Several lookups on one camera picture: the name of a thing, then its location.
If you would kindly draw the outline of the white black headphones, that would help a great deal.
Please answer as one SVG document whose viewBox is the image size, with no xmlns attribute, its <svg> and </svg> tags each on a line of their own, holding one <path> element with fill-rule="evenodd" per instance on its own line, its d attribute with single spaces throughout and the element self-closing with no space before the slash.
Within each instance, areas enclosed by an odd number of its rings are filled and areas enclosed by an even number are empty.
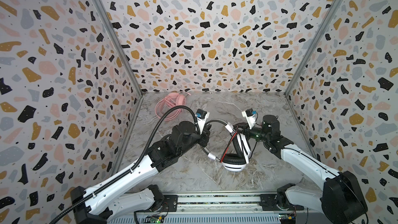
<svg viewBox="0 0 398 224">
<path fill-rule="evenodd" d="M 248 140 L 244 135 L 238 132 L 239 128 L 248 127 L 247 123 L 238 123 L 232 125 L 222 119 L 215 119 L 206 122 L 207 124 L 220 123 L 223 124 L 227 131 L 230 133 L 231 138 L 224 149 L 223 154 L 218 157 L 211 153 L 206 147 L 202 147 L 202 150 L 206 153 L 208 158 L 219 162 L 227 171 L 240 172 L 250 162 L 252 156 L 252 149 Z"/>
</svg>

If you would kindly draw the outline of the pink headphones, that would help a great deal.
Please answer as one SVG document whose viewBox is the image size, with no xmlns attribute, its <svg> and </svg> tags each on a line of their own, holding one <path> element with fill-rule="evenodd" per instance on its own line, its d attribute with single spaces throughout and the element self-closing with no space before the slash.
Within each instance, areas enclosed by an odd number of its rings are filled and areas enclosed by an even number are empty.
<svg viewBox="0 0 398 224">
<path fill-rule="evenodd" d="M 155 106 L 155 114 L 156 116 L 161 119 L 164 115 L 164 111 L 166 108 L 171 109 L 173 107 L 179 105 L 186 105 L 187 97 L 184 96 L 182 93 L 172 92 L 160 100 Z M 175 110 L 171 114 L 169 114 L 164 121 L 171 121 L 178 117 L 178 115 L 182 112 L 182 109 Z"/>
</svg>

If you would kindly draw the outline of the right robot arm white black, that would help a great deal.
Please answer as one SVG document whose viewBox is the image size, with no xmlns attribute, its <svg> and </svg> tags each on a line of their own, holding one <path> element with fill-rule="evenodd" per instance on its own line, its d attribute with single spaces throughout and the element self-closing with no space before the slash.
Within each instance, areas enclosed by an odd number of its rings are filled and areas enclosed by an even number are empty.
<svg viewBox="0 0 398 224">
<path fill-rule="evenodd" d="M 277 158 L 296 167 L 318 186 L 318 189 L 299 185 L 281 187 L 279 198 L 282 202 L 323 213 L 333 224 L 350 224 L 367 215 L 368 206 L 355 175 L 349 171 L 340 172 L 321 163 L 282 136 L 276 116 L 263 116 L 259 127 L 255 111 L 248 109 L 241 114 L 247 124 L 242 127 L 237 140 L 246 161 L 249 161 L 249 146 L 246 142 L 254 139 Z"/>
</svg>

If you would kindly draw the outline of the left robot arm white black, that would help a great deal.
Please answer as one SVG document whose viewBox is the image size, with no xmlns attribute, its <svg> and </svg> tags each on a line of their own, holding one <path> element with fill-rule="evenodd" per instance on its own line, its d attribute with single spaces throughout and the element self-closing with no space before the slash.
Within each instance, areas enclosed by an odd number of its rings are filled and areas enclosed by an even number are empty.
<svg viewBox="0 0 398 224">
<path fill-rule="evenodd" d="M 74 218 L 78 224 L 106 224 L 116 218 L 140 211 L 157 211 L 164 203 L 164 195 L 157 185 L 149 185 L 140 192 L 128 191 L 142 181 L 176 164 L 178 159 L 196 145 L 207 145 L 211 126 L 197 133 L 194 123 L 182 121 L 171 134 L 153 143 L 142 161 L 131 164 L 109 179 L 90 188 L 77 187 L 71 192 L 72 203 L 92 194 L 92 198 L 77 206 Z"/>
</svg>

